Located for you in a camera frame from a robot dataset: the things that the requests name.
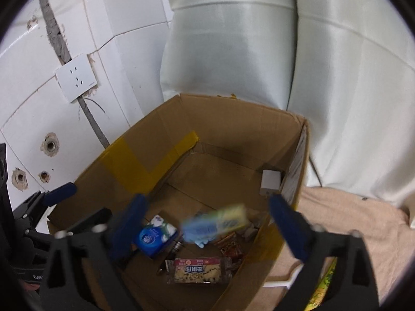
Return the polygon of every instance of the white plastic object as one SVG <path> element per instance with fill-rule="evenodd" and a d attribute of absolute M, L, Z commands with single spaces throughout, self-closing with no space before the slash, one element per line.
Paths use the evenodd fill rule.
<path fill-rule="evenodd" d="M 275 288 L 275 287 L 287 287 L 287 289 L 291 288 L 291 285 L 295 282 L 298 274 L 300 273 L 303 264 L 297 266 L 290 275 L 288 281 L 268 281 L 264 283 L 264 288 Z"/>
<path fill-rule="evenodd" d="M 281 173 L 265 169 L 262 171 L 261 188 L 259 195 L 269 196 L 280 192 Z"/>
<path fill-rule="evenodd" d="M 55 71 L 56 78 L 69 102 L 97 84 L 86 54 L 81 54 Z"/>

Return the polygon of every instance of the biscuit package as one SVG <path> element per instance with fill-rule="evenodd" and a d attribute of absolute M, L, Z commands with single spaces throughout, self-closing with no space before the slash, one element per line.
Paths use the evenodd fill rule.
<path fill-rule="evenodd" d="M 177 258 L 167 260 L 168 283 L 220 283 L 232 278 L 229 257 Z"/>

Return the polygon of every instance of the wall crack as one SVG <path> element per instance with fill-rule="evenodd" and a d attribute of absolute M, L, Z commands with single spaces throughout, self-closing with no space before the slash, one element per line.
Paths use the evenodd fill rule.
<path fill-rule="evenodd" d="M 55 50 L 55 53 L 58 56 L 61 64 L 65 65 L 66 63 L 72 60 L 72 57 L 71 57 L 71 54 L 69 53 L 69 50 L 66 45 L 65 39 L 62 35 L 61 29 L 59 28 L 59 25 L 55 19 L 55 15 L 53 14 L 53 10 L 49 4 L 49 0 L 39 0 L 39 1 L 40 1 L 40 8 L 42 10 L 43 18 L 46 23 L 46 32 L 48 35 L 50 45 L 52 46 L 53 50 Z M 108 139 L 107 137 L 105 137 L 97 121 L 93 117 L 91 111 L 88 108 L 88 105 L 85 103 L 84 98 L 80 96 L 77 99 L 78 99 L 78 103 L 82 111 L 84 111 L 84 114 L 86 118 L 88 119 L 88 122 L 91 125 L 98 140 L 100 141 L 100 143 L 102 144 L 104 148 L 107 148 L 109 146 Z"/>

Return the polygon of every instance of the blue packaging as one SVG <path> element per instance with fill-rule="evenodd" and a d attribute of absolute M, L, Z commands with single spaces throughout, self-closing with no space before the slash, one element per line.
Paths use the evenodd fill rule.
<path fill-rule="evenodd" d="M 155 215 L 136 236 L 134 243 L 147 256 L 153 257 L 175 238 L 177 228 Z"/>
<path fill-rule="evenodd" d="M 248 223 L 245 206 L 238 204 L 190 218 L 182 222 L 181 230 L 186 242 L 194 242 L 203 248 L 217 236 L 228 234 Z"/>

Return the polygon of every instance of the white curtain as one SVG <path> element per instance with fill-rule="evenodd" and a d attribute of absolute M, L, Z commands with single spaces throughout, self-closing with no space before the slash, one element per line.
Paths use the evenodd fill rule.
<path fill-rule="evenodd" d="M 285 109 L 289 97 L 311 123 L 307 185 L 395 206 L 415 192 L 415 42 L 389 0 L 170 3 L 165 98 L 233 93 Z"/>
<path fill-rule="evenodd" d="M 288 110 L 311 122 L 321 185 L 400 206 L 415 190 L 412 34 L 389 0 L 297 0 L 297 8 Z"/>
<path fill-rule="evenodd" d="M 160 81 L 179 92 L 286 109 L 293 78 L 295 0 L 169 0 L 173 25 Z"/>

